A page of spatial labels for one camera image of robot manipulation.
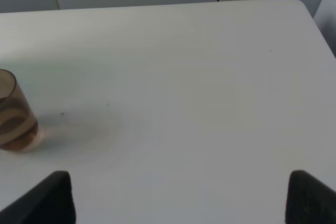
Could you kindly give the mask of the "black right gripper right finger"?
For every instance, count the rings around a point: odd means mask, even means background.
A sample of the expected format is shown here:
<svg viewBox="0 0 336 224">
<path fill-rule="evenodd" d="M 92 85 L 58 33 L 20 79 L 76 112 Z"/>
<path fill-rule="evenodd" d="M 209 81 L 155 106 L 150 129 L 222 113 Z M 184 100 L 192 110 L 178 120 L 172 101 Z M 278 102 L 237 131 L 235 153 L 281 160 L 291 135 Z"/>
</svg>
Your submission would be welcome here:
<svg viewBox="0 0 336 224">
<path fill-rule="evenodd" d="M 304 170 L 289 177 L 285 223 L 335 223 L 335 191 Z"/>
</svg>

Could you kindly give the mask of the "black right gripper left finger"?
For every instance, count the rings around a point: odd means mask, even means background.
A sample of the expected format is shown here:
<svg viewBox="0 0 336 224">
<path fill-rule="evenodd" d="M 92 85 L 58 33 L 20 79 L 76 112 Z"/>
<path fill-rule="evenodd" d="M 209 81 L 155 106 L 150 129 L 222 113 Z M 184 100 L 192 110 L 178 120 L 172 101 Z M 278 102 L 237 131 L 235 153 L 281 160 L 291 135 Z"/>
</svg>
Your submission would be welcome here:
<svg viewBox="0 0 336 224">
<path fill-rule="evenodd" d="M 76 223 L 68 171 L 55 171 L 1 210 L 1 223 Z"/>
</svg>

